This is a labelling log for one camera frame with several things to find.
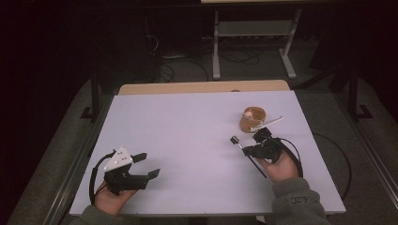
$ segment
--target hand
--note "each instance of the hand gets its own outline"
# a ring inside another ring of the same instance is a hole
[[[105,181],[99,186],[96,194],[96,201],[94,205],[102,212],[118,216],[125,203],[135,194],[138,190],[123,190],[119,195],[114,195],[108,190]]]
[[[274,164],[263,158],[256,158],[256,160],[266,170],[269,179],[273,183],[279,183],[292,177],[299,177],[295,162],[285,151],[282,151],[278,161]]]

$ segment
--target white tabletop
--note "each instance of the white tabletop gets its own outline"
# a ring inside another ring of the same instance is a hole
[[[304,178],[320,194],[326,212],[344,212],[295,93],[260,91],[116,96],[70,213],[80,215],[90,204],[92,168],[121,145],[132,155],[148,153],[146,160],[132,165],[131,174],[161,169],[159,177],[138,191],[122,214],[187,217],[270,213],[274,199],[271,182],[229,141],[236,135],[242,146],[254,144],[252,134],[240,131],[238,124],[249,106],[263,108],[266,122],[283,116],[284,120],[269,127],[273,137],[285,138],[297,147]],[[99,170],[96,185],[102,180]]]

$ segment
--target gray sleeve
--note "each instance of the gray sleeve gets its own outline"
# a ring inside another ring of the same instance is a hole
[[[319,202],[319,194],[303,178],[291,178],[275,184],[272,211],[276,224],[330,224]]]
[[[73,220],[69,225],[121,225],[122,217],[108,215],[93,205],[85,208],[82,216]]]

